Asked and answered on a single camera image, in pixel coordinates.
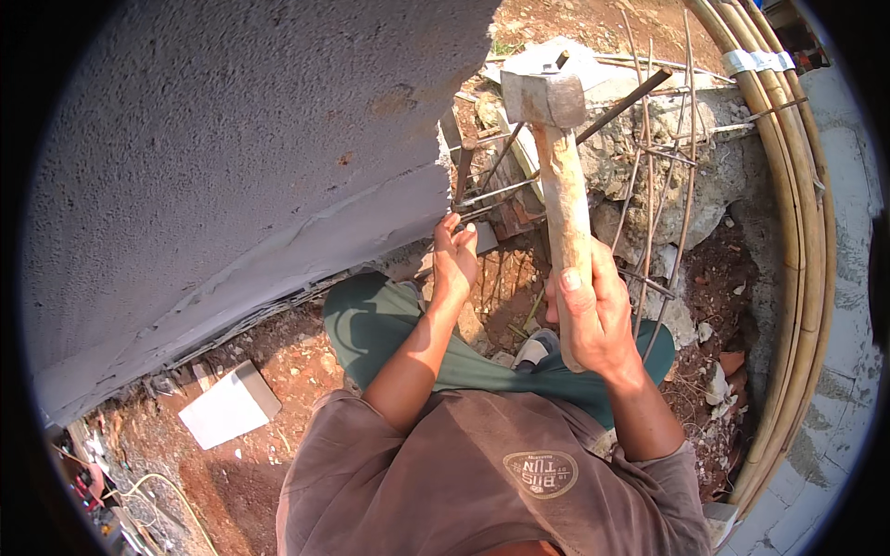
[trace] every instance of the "hammer head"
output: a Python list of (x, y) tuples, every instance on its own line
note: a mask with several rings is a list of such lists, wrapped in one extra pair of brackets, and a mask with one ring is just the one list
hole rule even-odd
[(524, 76), (501, 71), (506, 118), (511, 124), (530, 122), (568, 129), (584, 124), (584, 90), (573, 74)]

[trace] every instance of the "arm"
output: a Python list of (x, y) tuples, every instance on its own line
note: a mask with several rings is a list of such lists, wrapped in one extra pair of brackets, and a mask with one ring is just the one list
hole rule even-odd
[(454, 234), (459, 214), (448, 214), (433, 232), (433, 300), (408, 339), (368, 385), (362, 398), (400, 432), (414, 427), (430, 397), (457, 315), (476, 281), (476, 228)]
[(554, 300), (558, 287), (572, 320), (570, 348), (585, 368), (606, 384), (615, 430), (629, 461), (650, 460), (673, 454), (685, 435), (670, 407), (661, 397), (636, 351), (630, 325), (627, 286), (619, 278), (611, 249), (591, 241), (593, 283), (585, 284), (567, 268), (547, 284), (547, 320), (558, 320)]

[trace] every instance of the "printed shirt logo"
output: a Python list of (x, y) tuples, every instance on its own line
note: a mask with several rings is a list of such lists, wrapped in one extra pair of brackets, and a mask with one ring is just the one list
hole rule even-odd
[(578, 464), (565, 452), (510, 454), (504, 458), (504, 467), (530, 495), (541, 500), (564, 495), (578, 480)]

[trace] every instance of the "brown t-shirt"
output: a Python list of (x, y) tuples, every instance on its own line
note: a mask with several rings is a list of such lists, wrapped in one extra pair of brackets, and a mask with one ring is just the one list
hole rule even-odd
[(603, 427), (532, 393), (433, 394), (406, 437), (334, 391), (287, 473), (279, 554), (479, 554), (545, 540), (565, 554), (709, 554), (684, 442), (629, 463), (593, 455)]

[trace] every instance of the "concrete wall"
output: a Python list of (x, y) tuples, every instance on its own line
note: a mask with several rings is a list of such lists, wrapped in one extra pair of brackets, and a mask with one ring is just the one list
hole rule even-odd
[(123, 2), (48, 129), (21, 306), (57, 422), (448, 206), (436, 121), (497, 0), (216, 4)]
[(871, 345), (871, 218), (883, 205), (876, 151), (837, 69), (800, 77), (834, 190), (837, 292), (829, 348), (803, 427), (769, 488), (718, 556), (798, 556), (837, 501), (874, 418), (883, 360)]

